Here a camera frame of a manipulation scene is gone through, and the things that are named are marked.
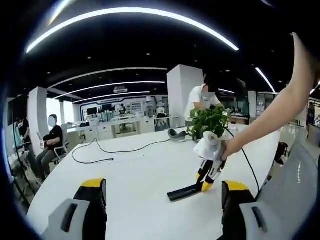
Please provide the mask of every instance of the window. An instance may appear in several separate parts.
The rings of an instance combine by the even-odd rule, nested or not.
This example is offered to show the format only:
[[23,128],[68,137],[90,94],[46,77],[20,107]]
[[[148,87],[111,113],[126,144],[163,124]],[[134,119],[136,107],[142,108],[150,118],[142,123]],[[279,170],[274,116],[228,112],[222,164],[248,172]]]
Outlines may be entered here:
[[56,99],[47,98],[46,99],[47,120],[51,114],[55,114],[57,116],[57,125],[61,126],[62,122],[61,122],[60,102],[59,100],[56,100]]
[[74,105],[70,101],[63,102],[64,120],[65,123],[75,122]]

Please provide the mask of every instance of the curved ceiling light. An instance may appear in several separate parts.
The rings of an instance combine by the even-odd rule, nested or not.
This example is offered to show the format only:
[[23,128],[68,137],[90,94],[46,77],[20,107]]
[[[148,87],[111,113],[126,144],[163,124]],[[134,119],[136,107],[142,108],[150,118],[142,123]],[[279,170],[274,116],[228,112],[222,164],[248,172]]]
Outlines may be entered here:
[[50,35],[54,34],[55,32],[59,31],[60,29],[63,29],[66,26],[69,26],[71,24],[74,24],[76,22],[79,22],[84,19],[96,17],[96,16],[101,16],[101,15],[107,15],[107,14],[119,14],[119,13],[140,13],[140,14],[153,14],[153,15],[158,15],[158,16],[163,16],[171,19],[175,19],[181,22],[184,22],[186,24],[193,25],[209,34],[212,36],[216,37],[220,41],[224,42],[227,44],[230,48],[232,48],[235,51],[238,51],[239,48],[234,45],[232,42],[230,42],[228,39],[226,39],[224,36],[221,34],[217,33],[216,31],[212,30],[211,28],[194,21],[190,18],[168,12],[168,11],[162,11],[162,10],[157,10],[157,9],[152,9],[152,8],[143,8],[143,7],[116,7],[116,8],[109,8],[109,9],[102,9],[102,10],[97,10],[97,11],[92,11],[88,12],[79,16],[76,16],[74,18],[71,18],[63,23],[60,23],[59,25],[53,27],[49,31],[47,31],[45,34],[41,35],[39,38],[37,38],[34,42],[32,42],[27,50],[26,53],[29,53],[35,46],[37,46],[39,43],[41,43],[44,39],[49,37]]
[[78,92],[89,90],[89,89],[96,89],[96,88],[102,88],[102,87],[108,87],[108,86],[125,85],[125,84],[165,84],[165,83],[166,83],[165,81],[129,81],[129,82],[109,83],[109,84],[91,86],[91,87],[87,87],[87,88],[83,88],[83,89],[67,92],[67,93],[62,94],[60,96],[56,96],[53,99],[58,99],[58,98],[61,98],[61,97],[65,96],[65,95],[74,94],[74,93],[78,93]]
[[313,94],[314,91],[315,91],[319,86],[320,86],[320,80],[319,80],[317,86],[315,86],[315,88],[310,91],[310,95]]
[[150,91],[135,91],[135,92],[125,92],[125,93],[115,93],[115,94],[109,94],[109,95],[104,95],[104,96],[95,96],[87,99],[82,99],[79,101],[74,101],[72,102],[73,104],[84,102],[84,101],[89,101],[93,99],[101,99],[101,98],[106,98],[106,97],[113,97],[113,96],[119,96],[119,95],[128,95],[128,94],[149,94]]
[[260,70],[260,68],[256,67],[255,70],[261,75],[261,77],[265,80],[265,82],[269,85],[269,87],[271,88],[272,92],[276,92],[274,87],[271,85],[271,83],[269,82],[268,78],[264,75],[264,73]]
[[221,91],[221,92],[228,93],[228,94],[235,94],[234,91],[224,90],[224,89],[221,89],[221,88],[218,88],[218,90]]
[[82,74],[82,75],[79,75],[79,76],[74,76],[74,77],[68,78],[66,80],[60,81],[60,82],[58,82],[56,84],[53,84],[52,86],[48,87],[48,89],[53,88],[55,86],[58,86],[60,84],[64,84],[64,83],[69,82],[69,81],[74,80],[74,79],[79,79],[79,78],[90,76],[90,75],[94,75],[94,74],[102,74],[102,73],[107,73],[107,72],[115,72],[115,71],[123,71],[123,70],[164,70],[164,71],[167,71],[168,69],[167,68],[162,68],[162,67],[141,67],[141,66],[137,66],[137,67],[122,67],[122,68],[113,68],[113,69],[107,69],[107,70],[101,70],[101,71],[94,71],[94,72],[89,72],[89,73],[86,73],[86,74]]

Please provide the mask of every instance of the computer monitor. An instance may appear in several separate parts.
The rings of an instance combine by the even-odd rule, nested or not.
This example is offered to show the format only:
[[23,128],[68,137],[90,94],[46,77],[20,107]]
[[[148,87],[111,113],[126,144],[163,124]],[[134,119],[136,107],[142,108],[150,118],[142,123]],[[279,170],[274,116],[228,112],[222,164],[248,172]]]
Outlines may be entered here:
[[114,106],[112,106],[111,104],[105,104],[105,105],[102,105],[102,110],[103,111],[115,111],[116,108]]
[[96,107],[93,107],[93,108],[88,108],[87,110],[86,110],[86,113],[88,114],[88,115],[93,115],[93,114],[97,114],[97,108]]

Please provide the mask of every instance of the green leaves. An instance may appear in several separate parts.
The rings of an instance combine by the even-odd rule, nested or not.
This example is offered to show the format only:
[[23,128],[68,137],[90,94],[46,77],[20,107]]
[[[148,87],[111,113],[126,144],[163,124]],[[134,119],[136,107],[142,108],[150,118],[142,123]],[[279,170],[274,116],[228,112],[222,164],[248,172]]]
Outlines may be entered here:
[[220,138],[224,134],[228,122],[228,116],[223,115],[223,113],[223,107],[204,110],[200,110],[196,107],[190,111],[192,122],[187,127],[187,132],[192,138],[201,138],[205,131],[210,131]]

